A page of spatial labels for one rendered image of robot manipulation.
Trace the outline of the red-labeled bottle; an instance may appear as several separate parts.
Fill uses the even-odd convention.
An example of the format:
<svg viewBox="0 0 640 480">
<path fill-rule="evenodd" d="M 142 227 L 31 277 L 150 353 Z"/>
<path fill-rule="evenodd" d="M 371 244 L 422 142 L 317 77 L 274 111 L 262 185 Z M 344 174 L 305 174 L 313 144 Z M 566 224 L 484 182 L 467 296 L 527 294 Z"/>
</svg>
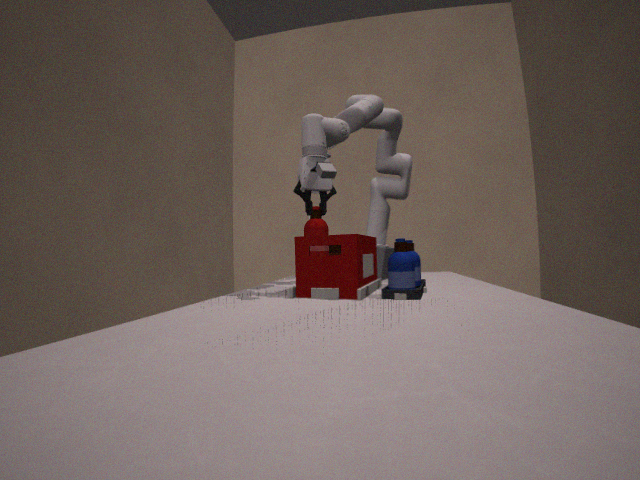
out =
<svg viewBox="0 0 640 480">
<path fill-rule="evenodd" d="M 320 207 L 313 207 L 313 214 L 310 215 L 304 226 L 304 236 L 323 236 L 329 235 L 328 225 L 322 219 Z M 327 256 L 329 255 L 329 245 L 326 246 L 310 246 L 310 256 Z"/>
</svg>

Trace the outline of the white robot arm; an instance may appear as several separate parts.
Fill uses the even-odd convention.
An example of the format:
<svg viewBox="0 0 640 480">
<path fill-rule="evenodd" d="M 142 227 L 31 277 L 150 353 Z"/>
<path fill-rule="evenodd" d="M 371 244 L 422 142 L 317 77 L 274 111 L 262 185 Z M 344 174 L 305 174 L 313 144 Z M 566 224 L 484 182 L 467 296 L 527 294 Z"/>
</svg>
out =
<svg viewBox="0 0 640 480">
<path fill-rule="evenodd" d="M 308 114 L 301 123 L 302 158 L 312 154 L 330 158 L 327 148 L 345 141 L 351 133 L 361 128 L 385 129 L 377 141 L 376 171 L 401 178 L 378 176 L 371 180 L 366 236 L 376 237 L 377 247 L 389 247 L 386 238 L 390 206 L 386 199 L 404 200 L 409 194 L 412 157 L 396 153 L 402 125 L 401 112 L 384 108 L 382 99 L 376 95 L 353 95 L 345 110 L 334 118 Z"/>
</svg>

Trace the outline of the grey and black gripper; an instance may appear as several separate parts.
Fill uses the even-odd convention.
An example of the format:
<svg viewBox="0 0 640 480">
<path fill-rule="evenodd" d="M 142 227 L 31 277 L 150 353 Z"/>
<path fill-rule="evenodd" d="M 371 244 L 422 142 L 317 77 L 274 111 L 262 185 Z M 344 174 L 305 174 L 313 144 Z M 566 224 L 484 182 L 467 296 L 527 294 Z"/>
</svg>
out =
<svg viewBox="0 0 640 480">
<path fill-rule="evenodd" d="M 327 159 L 326 156 L 319 154 L 307 155 L 300 159 L 298 166 L 298 184 L 294 189 L 294 193 L 304 200 L 307 216 L 313 214 L 311 193 L 320 194 L 321 203 L 319 203 L 319 207 L 322 216 L 326 215 L 327 212 L 326 202 L 331 196 L 337 193 L 333 186 L 332 179 L 320 178 L 317 172 L 310 171 L 316 166 L 317 162 L 329 162 L 329 159 Z M 327 194 L 327 191 L 330 191 L 330 193 Z"/>
</svg>

